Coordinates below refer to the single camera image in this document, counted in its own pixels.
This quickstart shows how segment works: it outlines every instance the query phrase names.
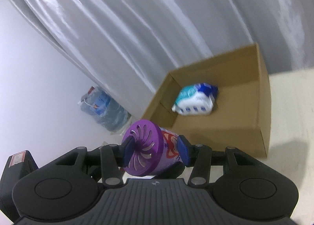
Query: white wall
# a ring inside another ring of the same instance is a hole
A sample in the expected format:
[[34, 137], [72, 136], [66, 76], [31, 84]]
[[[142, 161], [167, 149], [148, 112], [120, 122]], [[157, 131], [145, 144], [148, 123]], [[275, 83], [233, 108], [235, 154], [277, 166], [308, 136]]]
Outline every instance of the white wall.
[[[10, 155], [26, 149], [43, 166], [77, 146], [115, 142], [77, 105], [93, 82], [8, 0], [0, 0], [0, 32], [1, 174]], [[10, 224], [1, 213], [0, 224]]]

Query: cardboard box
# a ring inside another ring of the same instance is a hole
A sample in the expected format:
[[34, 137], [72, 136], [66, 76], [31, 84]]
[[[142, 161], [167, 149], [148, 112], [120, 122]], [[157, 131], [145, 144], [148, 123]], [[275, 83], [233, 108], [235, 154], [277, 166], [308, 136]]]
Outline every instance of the cardboard box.
[[[183, 116], [172, 112], [180, 90], [200, 82], [219, 88], [212, 113]], [[192, 144], [205, 144], [216, 151], [235, 146], [251, 156], [266, 157], [271, 96], [268, 73], [258, 45], [169, 72], [142, 118], [184, 135]]]

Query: purple canister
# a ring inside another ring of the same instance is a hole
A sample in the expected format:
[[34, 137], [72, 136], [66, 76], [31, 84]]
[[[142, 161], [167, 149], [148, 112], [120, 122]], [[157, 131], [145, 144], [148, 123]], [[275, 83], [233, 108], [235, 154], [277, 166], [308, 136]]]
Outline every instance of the purple canister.
[[174, 163], [181, 161], [177, 150], [178, 136], [160, 128], [149, 120], [132, 124], [123, 137], [135, 138], [135, 151], [124, 170], [134, 176], [158, 175]]

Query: white table surface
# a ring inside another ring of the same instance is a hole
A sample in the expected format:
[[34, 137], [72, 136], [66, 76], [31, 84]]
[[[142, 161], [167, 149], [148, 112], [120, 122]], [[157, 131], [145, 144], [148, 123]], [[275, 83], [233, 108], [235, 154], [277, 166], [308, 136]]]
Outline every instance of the white table surface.
[[[270, 76], [272, 124], [266, 165], [291, 179], [299, 201], [291, 216], [298, 225], [314, 223], [314, 69]], [[180, 176], [187, 179], [192, 168]], [[212, 167], [210, 182], [222, 176]]]

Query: circular pad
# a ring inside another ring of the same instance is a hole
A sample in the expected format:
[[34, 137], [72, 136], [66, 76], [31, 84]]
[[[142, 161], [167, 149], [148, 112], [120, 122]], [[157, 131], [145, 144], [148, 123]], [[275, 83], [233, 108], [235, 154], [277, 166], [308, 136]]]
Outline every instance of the circular pad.
[[276, 186], [265, 179], [251, 178], [240, 183], [240, 190], [248, 197], [266, 199], [276, 193]]
[[67, 180], [50, 178], [38, 183], [35, 192], [45, 199], [58, 199], [68, 195], [71, 189], [72, 185]]
[[21, 214], [40, 221], [62, 221], [92, 207], [99, 191], [93, 178], [72, 166], [47, 165], [20, 179], [12, 197]]
[[266, 221], [289, 217], [299, 194], [295, 184], [275, 170], [238, 166], [214, 183], [213, 197], [229, 213]]

